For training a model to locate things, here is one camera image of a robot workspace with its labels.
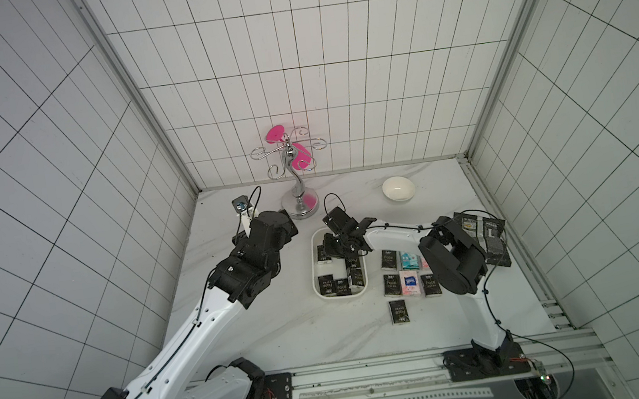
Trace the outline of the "teal cartoon tissue pack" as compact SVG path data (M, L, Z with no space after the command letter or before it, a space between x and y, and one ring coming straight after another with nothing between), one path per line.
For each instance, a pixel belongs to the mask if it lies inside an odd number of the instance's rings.
M405 271L421 269L422 261L419 258L419 255L416 255L413 252L402 252L399 254L401 268Z

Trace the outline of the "pink Tempo tissue pack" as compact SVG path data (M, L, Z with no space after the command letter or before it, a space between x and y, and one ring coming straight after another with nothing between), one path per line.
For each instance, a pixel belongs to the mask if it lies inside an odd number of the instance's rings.
M431 270L431 266L429 266L429 263L427 262L427 260L426 260L426 258L425 258L425 257L421 257L421 258L420 258L420 261L422 261L422 262L421 262L421 264L422 264L422 267L421 267L421 268L423 268L423 270L424 270L424 271L425 271L425 270L429 270L429 271Z
M418 296L421 294L417 270L403 270L399 273L401 292L404 296Z

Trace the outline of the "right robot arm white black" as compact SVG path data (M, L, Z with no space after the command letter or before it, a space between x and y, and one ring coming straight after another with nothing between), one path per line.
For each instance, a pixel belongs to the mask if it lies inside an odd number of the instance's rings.
M419 254L437 284L457 295L474 348L500 355L513 343L513 337L491 314L482 286L489 274L486 252L453 218L441 216L429 226L411 227L380 223L371 217L356 221L335 207L323 221L329 228L324 235L329 257L356 257L384 249Z

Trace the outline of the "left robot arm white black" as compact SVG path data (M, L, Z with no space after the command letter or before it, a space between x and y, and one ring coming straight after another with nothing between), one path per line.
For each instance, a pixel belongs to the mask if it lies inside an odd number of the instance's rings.
M217 377L192 388L191 379L230 324L244 314L280 272L280 252L298 234L284 210L247 218L229 256L211 270L189 318L132 382L100 399L249 399L262 393L263 371L237 359Z

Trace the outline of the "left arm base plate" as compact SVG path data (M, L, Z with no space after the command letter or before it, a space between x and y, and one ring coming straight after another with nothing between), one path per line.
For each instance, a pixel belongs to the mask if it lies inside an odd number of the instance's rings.
M292 399L292 378L290 372L266 375L252 384L246 399Z

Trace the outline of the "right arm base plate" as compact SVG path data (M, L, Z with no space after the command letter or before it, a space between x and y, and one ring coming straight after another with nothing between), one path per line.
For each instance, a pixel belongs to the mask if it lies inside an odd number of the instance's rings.
M442 357L454 383L515 376L532 370L528 361L520 360L521 352L516 345L506 351L481 347L446 351Z

